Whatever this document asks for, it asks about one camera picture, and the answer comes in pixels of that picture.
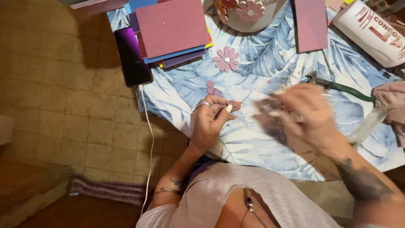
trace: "smartphone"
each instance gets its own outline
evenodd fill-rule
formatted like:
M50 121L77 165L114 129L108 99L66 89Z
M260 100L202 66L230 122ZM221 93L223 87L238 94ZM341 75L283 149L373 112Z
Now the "smartphone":
M114 31L117 43L119 59L125 85L133 87L153 82L152 72L148 64L145 64L139 52L138 39L132 28L123 28Z

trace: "white fingernail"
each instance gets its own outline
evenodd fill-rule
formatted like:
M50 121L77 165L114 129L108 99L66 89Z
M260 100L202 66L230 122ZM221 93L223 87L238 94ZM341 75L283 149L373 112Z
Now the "white fingernail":
M268 116L268 117L269 117L269 116L272 116L272 117L279 117L279 116L280 116L280 113L275 112L275 111L272 111L272 112L267 113L267 116Z
M278 95L283 94L283 93L285 93L285 92L282 91L282 90L279 90L279 91L273 92L272 94L278 96Z
M232 110L232 105L228 105L228 107L226 107L226 111L227 111L228 113L230 113L231 110Z

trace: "charging cable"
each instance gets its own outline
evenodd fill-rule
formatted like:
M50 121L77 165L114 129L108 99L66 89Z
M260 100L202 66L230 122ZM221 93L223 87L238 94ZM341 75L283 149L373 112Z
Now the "charging cable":
M142 216L142 214L143 214L143 208L145 207L146 200L148 199L149 179L151 178L151 173L152 173L152 151L153 151L153 144L155 143L155 137L153 136L153 131L152 131L151 123L149 122L148 111L146 110L145 97L144 97L144 95L143 95L143 85L139 85L139 91L140 91L141 94L142 94L143 107L145 107L146 120L148 121L149 129L151 130L151 134L152 134L151 160L150 160L150 166L149 166L148 180L147 180L147 182L146 182L145 202L143 202L143 206L142 206L142 210L141 210L141 216Z

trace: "arm tattoo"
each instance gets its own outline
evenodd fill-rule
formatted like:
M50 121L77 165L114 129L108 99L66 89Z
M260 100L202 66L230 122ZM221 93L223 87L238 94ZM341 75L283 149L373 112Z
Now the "arm tattoo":
M381 200L392 194L391 189L366 168L354 169L350 158L336 165L346 188L356 200Z
M185 180L172 180L170 178L170 181L173 182L174 186L172 187L161 187L160 191L156 191L155 193L160 193L164 191L170 191L173 193L176 193L177 195L183 195L185 189L187 188L188 185L188 178Z

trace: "table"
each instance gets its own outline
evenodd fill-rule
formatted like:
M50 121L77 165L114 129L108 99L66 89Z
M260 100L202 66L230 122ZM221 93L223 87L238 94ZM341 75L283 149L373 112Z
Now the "table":
M363 50L354 50L352 47L358 47L349 46L350 41L346 42L330 28L330 46L325 53L334 75L329 73L321 52L296 54L294 21L289 2L278 18L257 34L234 31L218 21L212 2L206 1L203 5L214 46L203 59L169 69L155 66L152 69L154 82L144 86L147 110L168 120L191 137L192 111L207 94L205 84L211 80L221 96L243 100L243 108L236 113L238 118L227 122L222 128L220 140L213 151L215 154L236 164L268 168L290 179L329 180L325 177L331 173L325 170L328 165L322 165L322 158L313 151L306 151L305 156L297 155L285 145L286 139L280 128L269 132L269 129L262 127L255 118L263 113L257 103L269 97L269 90L279 90L282 84L297 84L313 70L321 78L353 87L364 94L370 94L372 88L399 78L384 69L377 70L372 61L364 58L367 54ZM123 18L120 16L125 14L123 11L118 9L114 17ZM328 8L329 19L335 14ZM235 48L240 54L236 71L225 73L214 67L212 59L216 51L225 46ZM331 90L329 94L332 95L329 101L334 108L337 127L344 135L349 135L373 108L372 103L344 92ZM140 97L138 91L139 109L144 111ZM405 153L397 147L389 125L378 125L359 146L358 152L380 171L405 164Z

